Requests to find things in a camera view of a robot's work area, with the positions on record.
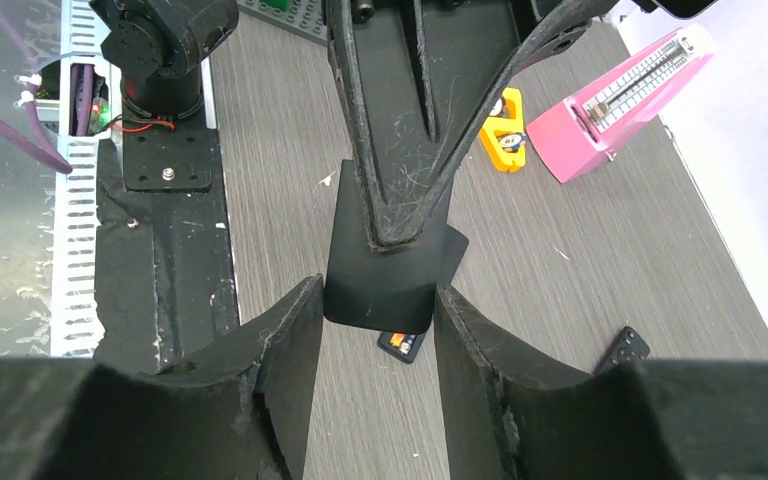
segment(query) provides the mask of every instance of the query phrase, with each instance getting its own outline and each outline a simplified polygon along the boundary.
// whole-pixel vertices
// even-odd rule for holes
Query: gray lego baseplate
[[[286,12],[259,0],[237,0],[237,4],[240,11],[255,18],[322,46],[328,45],[327,28],[322,22],[322,0],[292,0]]]

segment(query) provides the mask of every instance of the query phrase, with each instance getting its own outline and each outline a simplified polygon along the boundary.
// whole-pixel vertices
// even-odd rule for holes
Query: wall
[[[609,17],[631,52],[687,23],[625,1]],[[719,0],[692,22],[719,49],[661,118],[768,325],[768,2]]]

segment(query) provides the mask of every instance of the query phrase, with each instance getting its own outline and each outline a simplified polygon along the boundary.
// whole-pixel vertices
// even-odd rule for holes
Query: yellow plastic object
[[[487,150],[490,160],[501,172],[516,172],[525,166],[525,148],[522,146],[514,151],[505,148],[499,139],[512,133],[525,132],[525,116],[522,109],[522,93],[516,88],[506,88],[502,93],[505,101],[504,117],[487,117],[484,126],[478,134],[481,144]]]

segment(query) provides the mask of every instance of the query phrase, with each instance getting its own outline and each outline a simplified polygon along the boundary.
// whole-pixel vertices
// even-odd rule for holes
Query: wooden floor
[[[213,65],[251,318],[325,271],[349,146],[325,49],[246,16],[238,32]],[[513,86],[534,118],[627,55],[597,24]],[[491,320],[584,370],[626,324],[656,357],[768,358],[768,331],[660,123],[566,186],[529,155],[503,174],[476,143],[456,180],[450,223],[472,244],[455,285]],[[305,478],[447,479],[433,339],[409,367],[375,339],[326,323]]]

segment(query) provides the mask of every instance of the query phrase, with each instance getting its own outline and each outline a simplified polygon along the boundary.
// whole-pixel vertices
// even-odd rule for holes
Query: black remote control
[[[623,328],[617,338],[611,343],[611,347],[599,361],[594,372],[596,375],[605,373],[620,363],[645,360],[649,356],[649,345],[633,328]]]
[[[408,335],[382,332],[381,336],[378,337],[378,346],[404,363],[413,363],[423,340],[425,340],[424,333]]]

